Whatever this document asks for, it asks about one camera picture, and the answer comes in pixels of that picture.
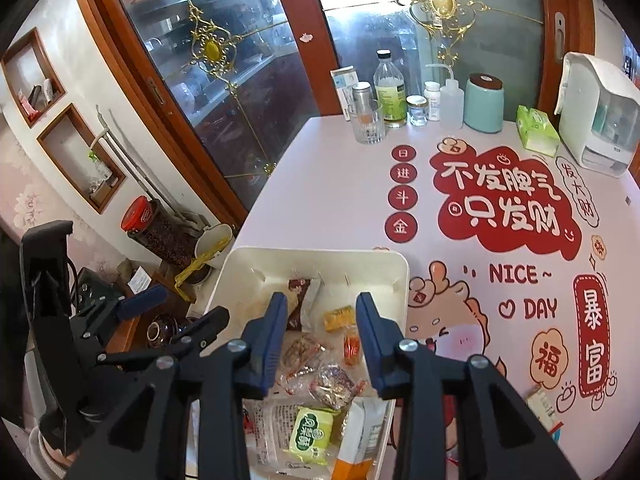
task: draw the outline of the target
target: wall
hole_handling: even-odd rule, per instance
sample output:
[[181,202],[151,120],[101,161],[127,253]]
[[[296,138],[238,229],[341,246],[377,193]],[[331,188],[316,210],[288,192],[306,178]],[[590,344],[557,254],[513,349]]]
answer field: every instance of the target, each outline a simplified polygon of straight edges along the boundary
[[44,179],[0,115],[0,227],[16,242],[24,232],[52,220],[72,220],[67,252],[76,269],[116,276],[124,256],[84,222]]
[[[8,126],[28,159],[43,174],[44,179],[60,194],[62,200],[92,230],[126,257],[141,262],[158,263],[158,258],[120,229],[120,221],[127,207],[139,195],[140,186],[127,175],[124,183],[100,215],[75,191],[58,171],[36,138],[69,103],[73,103],[94,134],[102,131],[95,105],[111,129],[135,156],[155,175],[170,195],[184,208],[203,214],[212,224],[217,220],[202,203],[168,157],[155,142],[142,120],[126,99],[120,86],[102,58],[82,17],[76,0],[40,0],[20,28],[14,41],[28,30],[37,27],[66,95],[29,128],[9,94],[4,75],[0,75],[0,106]],[[116,157],[107,146],[113,160]]]
[[596,57],[623,67],[625,33],[603,0],[593,0],[596,19]]

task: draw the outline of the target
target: floral wallpaper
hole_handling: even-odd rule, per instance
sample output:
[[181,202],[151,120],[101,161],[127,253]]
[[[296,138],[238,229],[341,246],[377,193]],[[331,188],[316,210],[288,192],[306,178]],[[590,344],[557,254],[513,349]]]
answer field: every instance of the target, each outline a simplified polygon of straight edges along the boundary
[[68,256],[78,271],[87,267],[112,280],[125,257],[89,227],[44,179],[0,116],[0,224],[16,242],[30,227],[72,220]]

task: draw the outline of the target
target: table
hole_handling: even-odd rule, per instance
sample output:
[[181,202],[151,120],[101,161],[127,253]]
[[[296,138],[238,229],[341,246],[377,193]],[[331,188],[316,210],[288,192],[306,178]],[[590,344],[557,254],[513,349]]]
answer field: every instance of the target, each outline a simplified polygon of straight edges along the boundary
[[640,420],[639,208],[628,173],[584,170],[564,146],[528,152],[513,123],[406,126],[363,146],[334,116],[300,131],[236,246],[404,254],[406,333],[436,354],[484,353],[521,394],[540,384],[561,449],[591,480]]

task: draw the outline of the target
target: mint green canister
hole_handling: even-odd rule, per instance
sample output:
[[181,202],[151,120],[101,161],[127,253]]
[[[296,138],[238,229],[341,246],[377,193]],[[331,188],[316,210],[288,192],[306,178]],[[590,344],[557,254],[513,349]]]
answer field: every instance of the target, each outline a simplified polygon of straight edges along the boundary
[[502,130],[504,88],[489,74],[469,75],[465,90],[465,124],[478,132],[496,134]]

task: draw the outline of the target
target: cartoon bear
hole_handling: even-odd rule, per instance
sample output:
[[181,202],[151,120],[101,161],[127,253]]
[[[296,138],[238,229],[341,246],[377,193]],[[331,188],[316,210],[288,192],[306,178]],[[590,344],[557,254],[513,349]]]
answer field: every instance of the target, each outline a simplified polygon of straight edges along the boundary
[[[447,267],[442,262],[429,265],[430,278],[412,278],[409,282],[409,307],[423,309],[417,331],[411,333],[436,355],[466,361],[472,355],[484,354],[491,341],[487,316],[476,298],[469,297],[465,282],[449,285]],[[506,377],[501,359],[498,371]],[[452,397],[444,399],[447,450],[457,443],[455,405]]]

